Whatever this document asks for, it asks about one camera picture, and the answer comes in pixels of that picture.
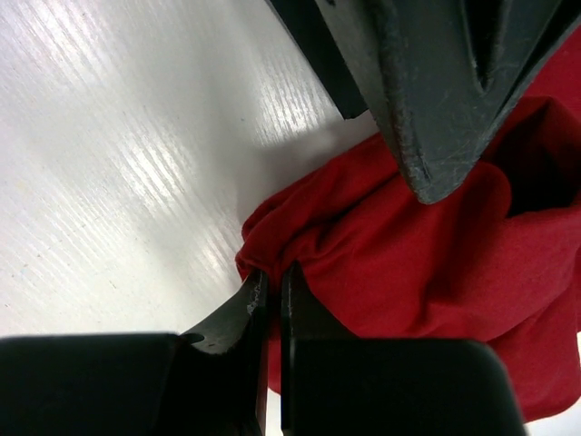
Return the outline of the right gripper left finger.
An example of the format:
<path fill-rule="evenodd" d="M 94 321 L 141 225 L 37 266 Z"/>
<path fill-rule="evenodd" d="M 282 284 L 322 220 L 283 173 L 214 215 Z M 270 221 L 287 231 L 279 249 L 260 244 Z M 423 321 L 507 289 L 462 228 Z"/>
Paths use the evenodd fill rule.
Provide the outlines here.
<path fill-rule="evenodd" d="M 187 332 L 1 341 L 4 435 L 262 435 L 269 280 Z"/>

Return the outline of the red t shirt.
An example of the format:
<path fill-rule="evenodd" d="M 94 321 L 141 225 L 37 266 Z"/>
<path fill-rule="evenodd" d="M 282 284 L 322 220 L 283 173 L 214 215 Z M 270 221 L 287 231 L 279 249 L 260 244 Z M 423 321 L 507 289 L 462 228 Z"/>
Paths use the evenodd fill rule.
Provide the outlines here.
<path fill-rule="evenodd" d="M 379 135 L 262 203 L 241 277 L 300 263 L 361 337 L 471 338 L 501 358 L 527 421 L 580 396 L 580 35 L 549 59 L 459 188 L 431 205 Z"/>

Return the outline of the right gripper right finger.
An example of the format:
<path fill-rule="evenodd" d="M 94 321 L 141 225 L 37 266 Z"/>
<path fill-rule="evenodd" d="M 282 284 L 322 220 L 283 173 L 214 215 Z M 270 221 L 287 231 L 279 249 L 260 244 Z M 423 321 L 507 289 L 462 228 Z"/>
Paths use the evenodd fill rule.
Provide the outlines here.
<path fill-rule="evenodd" d="M 361 339 L 314 296 L 298 263 L 281 284 L 286 435 L 523 435 L 507 372 L 485 344 Z"/>

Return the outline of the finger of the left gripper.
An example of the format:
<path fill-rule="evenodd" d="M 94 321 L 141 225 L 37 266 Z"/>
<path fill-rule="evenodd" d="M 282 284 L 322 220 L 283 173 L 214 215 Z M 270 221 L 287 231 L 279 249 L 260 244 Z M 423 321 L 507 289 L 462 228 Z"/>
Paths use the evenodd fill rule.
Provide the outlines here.
<path fill-rule="evenodd" d="M 375 1 L 394 144 L 423 203 L 456 190 L 548 57 L 577 1 Z"/>
<path fill-rule="evenodd" d="M 271 1 L 340 115 L 353 119 L 381 89 L 369 1 Z"/>

